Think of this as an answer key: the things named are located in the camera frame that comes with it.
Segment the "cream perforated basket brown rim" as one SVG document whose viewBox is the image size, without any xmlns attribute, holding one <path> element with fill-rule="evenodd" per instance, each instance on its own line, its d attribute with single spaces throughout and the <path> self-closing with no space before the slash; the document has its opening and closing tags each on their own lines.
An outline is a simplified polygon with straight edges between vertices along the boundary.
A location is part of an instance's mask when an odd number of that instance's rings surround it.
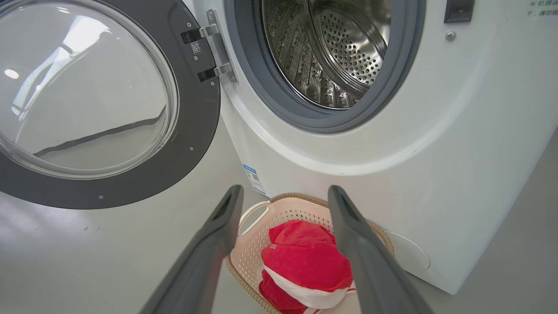
<svg viewBox="0 0 558 314">
<path fill-rule="evenodd" d="M 270 244 L 269 229 L 298 219 L 321 225 L 334 236 L 332 218 L 326 201 L 298 193 L 285 193 L 252 206 L 242 215 L 240 223 L 256 214 L 257 209 L 263 212 L 249 227 L 240 227 L 235 248 L 226 258 L 226 265 L 246 292 L 269 314 L 281 314 L 259 292 L 263 266 L 261 251 Z M 347 294 L 335 308 L 324 310 L 321 314 L 362 314 L 357 291 Z"/>
</svg>

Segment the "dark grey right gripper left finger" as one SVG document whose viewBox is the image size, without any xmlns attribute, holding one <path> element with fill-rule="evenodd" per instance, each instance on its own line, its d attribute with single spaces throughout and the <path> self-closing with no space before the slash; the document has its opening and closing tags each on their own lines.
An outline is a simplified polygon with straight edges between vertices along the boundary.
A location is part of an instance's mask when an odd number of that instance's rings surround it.
<svg viewBox="0 0 558 314">
<path fill-rule="evenodd" d="M 244 189 L 232 185 L 139 314 L 211 314 L 221 265 L 235 247 Z"/>
</svg>

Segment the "red shorts with white stripes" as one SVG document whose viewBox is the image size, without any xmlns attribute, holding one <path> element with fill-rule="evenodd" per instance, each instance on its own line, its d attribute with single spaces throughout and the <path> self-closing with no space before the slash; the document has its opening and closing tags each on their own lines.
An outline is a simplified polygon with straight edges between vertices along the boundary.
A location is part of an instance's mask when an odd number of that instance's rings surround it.
<svg viewBox="0 0 558 314">
<path fill-rule="evenodd" d="M 281 314 L 321 314 L 323 310 L 309 308 L 298 300 L 288 295 L 281 289 L 271 276 L 262 270 L 262 280 L 258 286 L 260 295 L 263 296 Z"/>
</svg>

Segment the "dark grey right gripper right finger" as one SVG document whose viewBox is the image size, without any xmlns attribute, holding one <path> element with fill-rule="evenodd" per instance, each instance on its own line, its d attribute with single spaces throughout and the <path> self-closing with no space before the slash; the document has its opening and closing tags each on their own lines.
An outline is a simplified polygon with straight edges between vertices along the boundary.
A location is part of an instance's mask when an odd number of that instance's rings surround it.
<svg viewBox="0 0 558 314">
<path fill-rule="evenodd" d="M 327 201 L 337 249 L 350 262 L 362 314 L 434 314 L 342 187 Z"/>
</svg>

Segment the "blue energy label sticker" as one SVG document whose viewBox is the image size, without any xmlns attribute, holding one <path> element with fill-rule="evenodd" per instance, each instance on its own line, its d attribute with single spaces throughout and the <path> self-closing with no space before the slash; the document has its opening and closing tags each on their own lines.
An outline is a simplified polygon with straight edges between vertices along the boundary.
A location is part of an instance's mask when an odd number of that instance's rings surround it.
<svg viewBox="0 0 558 314">
<path fill-rule="evenodd" d="M 246 175 L 248 177 L 249 183 L 251 185 L 251 187 L 255 190 L 258 191 L 259 193 L 266 195 L 264 187 L 261 183 L 261 181 L 259 180 L 259 176 L 257 175 L 257 171 L 255 171 L 255 169 L 244 165 L 243 164 L 243 168 L 246 172 Z"/>
</svg>

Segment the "round white filter cover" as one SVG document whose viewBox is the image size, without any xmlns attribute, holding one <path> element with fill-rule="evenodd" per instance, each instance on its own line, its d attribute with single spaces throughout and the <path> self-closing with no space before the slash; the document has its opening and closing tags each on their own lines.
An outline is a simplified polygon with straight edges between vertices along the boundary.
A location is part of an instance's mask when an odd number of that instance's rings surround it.
<svg viewBox="0 0 558 314">
<path fill-rule="evenodd" d="M 430 267 L 427 254 L 413 241 L 395 232 L 385 231 L 395 249 L 400 266 L 409 273 L 424 272 Z"/>
</svg>

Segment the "red shirt with white trim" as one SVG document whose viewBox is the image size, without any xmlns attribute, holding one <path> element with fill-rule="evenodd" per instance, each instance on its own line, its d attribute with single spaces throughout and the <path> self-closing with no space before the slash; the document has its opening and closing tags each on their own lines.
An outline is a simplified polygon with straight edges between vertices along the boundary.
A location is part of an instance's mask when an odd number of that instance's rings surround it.
<svg viewBox="0 0 558 314">
<path fill-rule="evenodd" d="M 301 304 L 327 310 L 356 292 L 350 262 L 325 227 L 295 219 L 269 229 L 269 240 L 262 270 Z"/>
</svg>

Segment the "white front-load washing machine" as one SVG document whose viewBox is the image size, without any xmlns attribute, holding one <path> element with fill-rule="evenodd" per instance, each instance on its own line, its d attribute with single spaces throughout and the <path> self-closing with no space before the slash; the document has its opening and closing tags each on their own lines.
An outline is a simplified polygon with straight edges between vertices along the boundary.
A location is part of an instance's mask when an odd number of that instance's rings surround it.
<svg viewBox="0 0 558 314">
<path fill-rule="evenodd" d="M 266 196 L 343 187 L 456 294 L 558 128 L 558 0 L 183 2 Z"/>
</svg>

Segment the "black round glass washer door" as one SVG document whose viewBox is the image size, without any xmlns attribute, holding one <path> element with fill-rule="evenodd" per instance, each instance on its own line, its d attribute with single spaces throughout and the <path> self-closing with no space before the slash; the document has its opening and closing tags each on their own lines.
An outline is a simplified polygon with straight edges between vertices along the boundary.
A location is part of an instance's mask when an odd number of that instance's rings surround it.
<svg viewBox="0 0 558 314">
<path fill-rule="evenodd" d="M 181 0 L 0 0 L 0 200 L 129 205 L 203 159 L 219 75 Z"/>
</svg>

